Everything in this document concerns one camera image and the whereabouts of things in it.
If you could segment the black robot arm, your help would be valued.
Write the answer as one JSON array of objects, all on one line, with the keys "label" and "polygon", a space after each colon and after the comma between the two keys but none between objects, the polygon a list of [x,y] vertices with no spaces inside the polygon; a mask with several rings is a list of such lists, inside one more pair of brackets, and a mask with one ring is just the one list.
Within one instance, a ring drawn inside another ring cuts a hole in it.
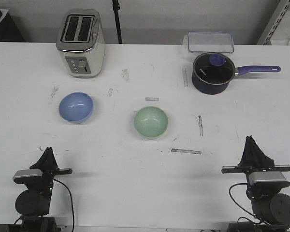
[{"label": "black robot arm", "polygon": [[283,175],[290,171],[290,165],[276,165],[253,137],[247,136],[239,164],[224,166],[221,171],[245,174],[246,195],[252,205],[250,215],[257,219],[229,223],[229,232],[286,232],[290,228],[290,196],[280,192],[290,186]]},{"label": "black robot arm", "polygon": [[71,168],[61,169],[55,160],[51,147],[47,147],[39,160],[26,170],[19,170],[13,176],[16,184],[23,184],[27,190],[19,194],[15,209],[20,214],[20,232],[60,232],[54,217],[49,217],[54,182],[62,184],[55,176],[71,174]]}]

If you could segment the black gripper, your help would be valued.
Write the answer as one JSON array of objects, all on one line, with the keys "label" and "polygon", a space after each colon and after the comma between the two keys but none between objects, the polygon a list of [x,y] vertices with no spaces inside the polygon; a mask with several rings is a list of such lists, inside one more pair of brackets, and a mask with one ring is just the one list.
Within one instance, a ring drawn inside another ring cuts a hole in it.
[{"label": "black gripper", "polygon": [[56,162],[52,147],[47,147],[39,160],[29,167],[29,175],[25,177],[25,186],[43,195],[51,195],[54,177],[57,175],[72,174],[72,168],[60,169]]},{"label": "black gripper", "polygon": [[[251,157],[253,164],[256,167],[249,167],[251,165]],[[282,189],[288,188],[290,182],[276,182],[276,183],[256,183],[250,185],[248,176],[253,172],[289,172],[289,165],[275,165],[274,160],[266,156],[259,148],[252,136],[247,136],[245,140],[244,151],[239,163],[239,166],[223,166],[221,172],[223,174],[244,173],[247,183],[247,197],[249,199],[259,200],[263,197],[273,196],[278,194]]]}]

